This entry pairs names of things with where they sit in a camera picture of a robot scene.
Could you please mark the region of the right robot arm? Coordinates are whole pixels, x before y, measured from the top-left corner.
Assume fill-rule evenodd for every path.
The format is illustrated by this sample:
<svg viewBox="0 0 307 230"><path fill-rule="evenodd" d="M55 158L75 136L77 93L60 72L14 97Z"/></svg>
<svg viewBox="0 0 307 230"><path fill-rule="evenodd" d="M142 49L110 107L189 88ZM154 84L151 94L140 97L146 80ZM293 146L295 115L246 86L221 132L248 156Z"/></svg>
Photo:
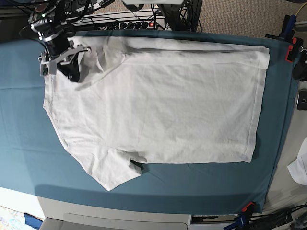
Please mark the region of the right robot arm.
<svg viewBox="0 0 307 230"><path fill-rule="evenodd" d="M69 38L76 34L73 24L66 22L66 1L41 3L29 17L31 30L38 34L45 51L38 58L40 75L56 75L60 71L72 82L80 80L78 54L86 51L83 46L74 47Z"/></svg>

